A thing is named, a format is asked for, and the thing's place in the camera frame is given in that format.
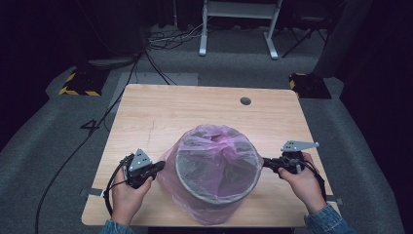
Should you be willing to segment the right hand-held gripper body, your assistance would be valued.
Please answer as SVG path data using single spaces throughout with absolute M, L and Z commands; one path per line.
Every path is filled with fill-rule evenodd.
M 281 148 L 281 164 L 275 169 L 277 173 L 279 168 L 284 168 L 290 173 L 301 173 L 305 168 L 315 173 L 315 167 L 303 156 L 303 150 L 319 147 L 318 142 L 305 142 L 297 140 L 288 140 Z

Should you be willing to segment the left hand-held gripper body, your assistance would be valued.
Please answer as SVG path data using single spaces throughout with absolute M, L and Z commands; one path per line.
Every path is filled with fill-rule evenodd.
M 152 160 L 141 149 L 127 156 L 123 166 L 124 178 L 130 187 L 139 188 L 150 176 Z

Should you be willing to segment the person's right hand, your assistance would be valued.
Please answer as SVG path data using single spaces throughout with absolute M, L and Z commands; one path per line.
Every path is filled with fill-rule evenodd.
M 279 175 L 289 183 L 292 191 L 304 203 L 310 215 L 321 211 L 326 206 L 316 176 L 310 169 L 306 168 L 300 174 L 294 175 L 280 168 Z

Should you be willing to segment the person's left hand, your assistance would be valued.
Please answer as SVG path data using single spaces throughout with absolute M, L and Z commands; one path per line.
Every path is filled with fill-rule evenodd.
M 144 196 L 151 188 L 152 177 L 146 179 L 138 189 L 133 189 L 124 183 L 124 173 L 117 172 L 112 188 L 113 212 L 111 219 L 124 226 L 129 226 L 134 215 L 139 211 Z

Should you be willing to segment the grey tape strip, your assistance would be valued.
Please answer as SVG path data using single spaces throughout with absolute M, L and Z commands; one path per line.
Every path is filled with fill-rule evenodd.
M 334 195 L 326 195 L 326 201 L 330 203 L 336 203 L 338 206 L 344 205 L 344 201 L 341 198 L 337 198 Z

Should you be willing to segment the yellow black striped base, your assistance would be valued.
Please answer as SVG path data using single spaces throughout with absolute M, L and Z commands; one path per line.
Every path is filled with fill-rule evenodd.
M 108 70 L 92 72 L 74 69 L 59 91 L 60 95 L 100 97 L 108 78 Z
M 314 73 L 292 73 L 289 75 L 288 81 L 290 89 L 299 98 L 331 99 L 331 94 L 323 79 L 317 77 Z

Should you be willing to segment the black tripod stand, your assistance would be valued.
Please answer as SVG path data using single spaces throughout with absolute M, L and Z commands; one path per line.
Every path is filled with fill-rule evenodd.
M 282 55 L 283 59 L 287 55 L 289 55 L 293 50 L 295 50 L 304 40 L 310 39 L 314 32 L 317 32 L 319 34 L 323 42 L 327 41 L 328 37 L 324 37 L 321 34 L 321 31 L 329 26 L 329 19 L 327 18 L 327 16 L 294 13 L 293 21 L 294 26 L 292 27 L 292 31 L 294 28 L 298 28 L 303 30 L 305 34 L 300 39 L 298 39 L 296 43 Z

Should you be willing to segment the dark cabinet with grey base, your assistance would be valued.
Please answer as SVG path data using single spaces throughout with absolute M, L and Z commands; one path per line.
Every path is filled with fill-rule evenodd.
M 139 0 L 75 1 L 109 56 L 108 62 L 93 66 L 111 70 L 139 61 L 147 47 Z

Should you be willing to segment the dark grey curtain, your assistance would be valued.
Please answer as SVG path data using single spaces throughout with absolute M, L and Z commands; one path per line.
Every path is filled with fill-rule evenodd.
M 348 0 L 343 13 L 324 46 L 313 73 L 319 78 L 335 75 L 354 42 L 373 0 Z

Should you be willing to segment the white metal stand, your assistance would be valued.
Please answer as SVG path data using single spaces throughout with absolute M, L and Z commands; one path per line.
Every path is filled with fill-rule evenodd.
M 276 0 L 271 4 L 260 3 L 240 3 L 240 2 L 218 2 L 204 0 L 202 13 L 202 34 L 200 41 L 199 55 L 204 57 L 207 54 L 207 21 L 212 17 L 241 18 L 270 20 L 269 30 L 263 33 L 264 39 L 272 59 L 278 59 L 279 55 L 273 42 L 275 26 L 282 7 L 282 0 Z

